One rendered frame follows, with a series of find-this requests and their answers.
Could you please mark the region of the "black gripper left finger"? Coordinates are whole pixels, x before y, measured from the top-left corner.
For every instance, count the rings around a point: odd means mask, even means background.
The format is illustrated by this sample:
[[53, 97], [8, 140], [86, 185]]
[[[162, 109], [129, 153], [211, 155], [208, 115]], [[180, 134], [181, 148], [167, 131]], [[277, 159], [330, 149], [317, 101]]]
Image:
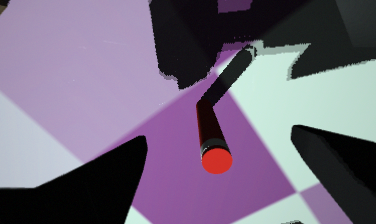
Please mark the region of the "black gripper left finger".
[[125, 224], [147, 151], [141, 135], [35, 188], [0, 187], [0, 224]]

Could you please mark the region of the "red peg with white band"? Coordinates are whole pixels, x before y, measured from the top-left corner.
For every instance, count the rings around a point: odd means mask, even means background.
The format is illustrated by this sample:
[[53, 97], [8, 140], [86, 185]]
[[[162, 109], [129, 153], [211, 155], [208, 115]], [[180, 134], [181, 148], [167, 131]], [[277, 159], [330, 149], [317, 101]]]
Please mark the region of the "red peg with white band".
[[199, 100], [196, 112], [202, 166], [212, 174], [224, 173], [232, 165], [232, 156], [211, 102], [207, 99]]

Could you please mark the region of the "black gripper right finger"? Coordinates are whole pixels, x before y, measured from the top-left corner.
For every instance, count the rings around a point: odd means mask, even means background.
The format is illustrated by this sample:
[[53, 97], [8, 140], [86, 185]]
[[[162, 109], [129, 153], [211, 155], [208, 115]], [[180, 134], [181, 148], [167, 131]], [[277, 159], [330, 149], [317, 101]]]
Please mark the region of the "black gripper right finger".
[[290, 141], [353, 224], [376, 224], [376, 142], [305, 125]]

